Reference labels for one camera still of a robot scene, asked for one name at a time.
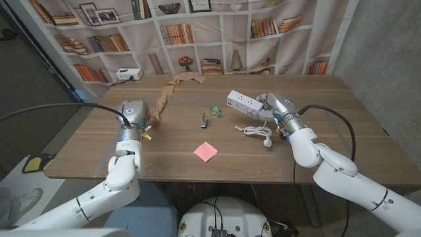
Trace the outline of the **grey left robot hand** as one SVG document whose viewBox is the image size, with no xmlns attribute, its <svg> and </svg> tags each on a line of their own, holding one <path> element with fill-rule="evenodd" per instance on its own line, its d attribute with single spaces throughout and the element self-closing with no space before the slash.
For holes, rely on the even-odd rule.
<svg viewBox="0 0 421 237">
<path fill-rule="evenodd" d="M 149 116 L 151 115 L 147 103 L 139 99 L 135 101 L 123 101 L 122 104 L 117 107 L 117 111 L 123 114 L 130 123 L 130 126 L 126 126 L 124 120 L 121 117 L 117 117 L 117 120 L 120 123 L 118 141 L 140 141 L 141 131 L 145 128 L 145 123 L 149 120 Z"/>
</svg>

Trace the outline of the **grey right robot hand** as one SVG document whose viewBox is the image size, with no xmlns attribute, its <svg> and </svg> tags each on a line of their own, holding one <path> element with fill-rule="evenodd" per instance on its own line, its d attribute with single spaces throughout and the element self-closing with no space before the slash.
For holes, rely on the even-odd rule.
<svg viewBox="0 0 421 237">
<path fill-rule="evenodd" d="M 290 134 L 307 127 L 298 115 L 294 104 L 283 95 L 264 93 L 257 97 L 257 101 L 263 104 L 261 110 L 253 113 L 258 119 L 276 120 Z"/>
</svg>

